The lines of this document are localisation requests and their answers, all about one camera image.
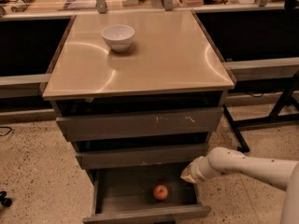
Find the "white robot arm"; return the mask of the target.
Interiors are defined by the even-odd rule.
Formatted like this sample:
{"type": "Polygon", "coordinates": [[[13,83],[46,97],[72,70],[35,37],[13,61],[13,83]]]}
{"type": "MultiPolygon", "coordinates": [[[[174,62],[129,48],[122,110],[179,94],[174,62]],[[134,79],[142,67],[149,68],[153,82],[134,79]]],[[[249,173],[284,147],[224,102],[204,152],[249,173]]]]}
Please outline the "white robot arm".
{"type": "Polygon", "coordinates": [[[215,147],[194,159],[180,178],[197,184],[214,177],[242,174],[284,190],[280,224],[299,224],[299,161],[248,157],[225,147],[215,147]]]}

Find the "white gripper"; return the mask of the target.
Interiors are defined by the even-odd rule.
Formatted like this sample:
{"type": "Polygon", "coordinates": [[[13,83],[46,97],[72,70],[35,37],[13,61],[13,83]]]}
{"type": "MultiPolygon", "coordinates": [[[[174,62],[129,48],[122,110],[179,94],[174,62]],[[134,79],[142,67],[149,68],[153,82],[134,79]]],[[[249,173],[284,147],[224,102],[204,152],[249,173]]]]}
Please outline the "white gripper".
{"type": "Polygon", "coordinates": [[[207,157],[196,158],[181,173],[180,178],[188,183],[196,184],[217,176],[217,172],[211,167],[207,157]]]}

